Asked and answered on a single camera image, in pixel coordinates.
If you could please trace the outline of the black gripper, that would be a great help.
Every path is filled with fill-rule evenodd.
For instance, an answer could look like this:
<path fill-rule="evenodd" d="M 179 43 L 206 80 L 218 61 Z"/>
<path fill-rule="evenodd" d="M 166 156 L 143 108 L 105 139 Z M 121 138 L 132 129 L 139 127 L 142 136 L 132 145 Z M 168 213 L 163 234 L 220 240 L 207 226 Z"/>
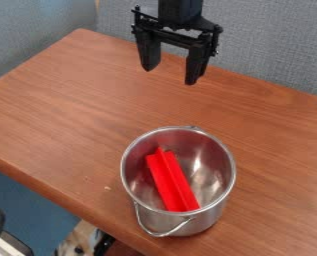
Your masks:
<path fill-rule="evenodd" d="M 223 28 L 202 16 L 203 0 L 158 0 L 158 14 L 146 13 L 136 5 L 132 34 L 139 60 L 150 72 L 160 62 L 160 44 L 188 50 L 184 83 L 194 85 L 203 75 L 208 58 L 216 54 Z"/>

